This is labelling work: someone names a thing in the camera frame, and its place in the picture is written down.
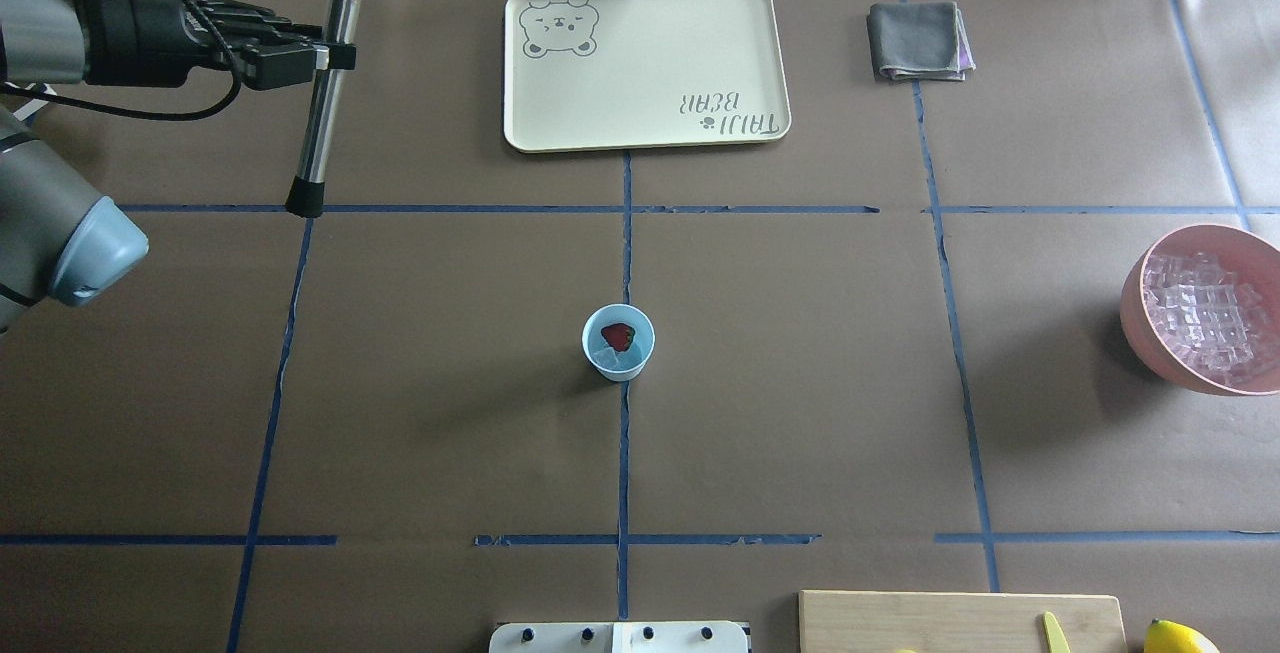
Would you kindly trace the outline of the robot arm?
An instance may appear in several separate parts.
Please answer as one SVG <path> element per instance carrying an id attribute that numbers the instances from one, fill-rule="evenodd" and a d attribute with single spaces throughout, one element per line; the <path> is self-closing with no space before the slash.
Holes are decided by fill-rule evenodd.
<path id="1" fill-rule="evenodd" d="M 310 85 L 283 207 L 319 216 L 337 102 L 357 61 L 360 0 L 326 6 L 312 26 L 237 0 L 3 0 L 3 328 L 44 302 L 90 303 L 148 254 L 93 164 L 129 122 L 175 155 L 179 124 L 228 110 L 238 93 Z M 197 111 L 76 102 L 70 93 L 78 85 L 175 91 L 196 70 L 230 78 Z"/>

